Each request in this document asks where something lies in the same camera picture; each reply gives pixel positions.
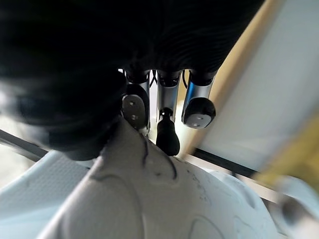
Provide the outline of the right robot hand black cloth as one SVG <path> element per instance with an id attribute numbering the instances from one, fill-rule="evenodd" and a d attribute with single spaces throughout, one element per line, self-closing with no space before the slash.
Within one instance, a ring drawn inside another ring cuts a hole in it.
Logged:
<path id="1" fill-rule="evenodd" d="M 126 89 L 119 69 L 217 71 L 261 0 L 3 0 L 0 111 L 73 160 L 99 156 Z"/>

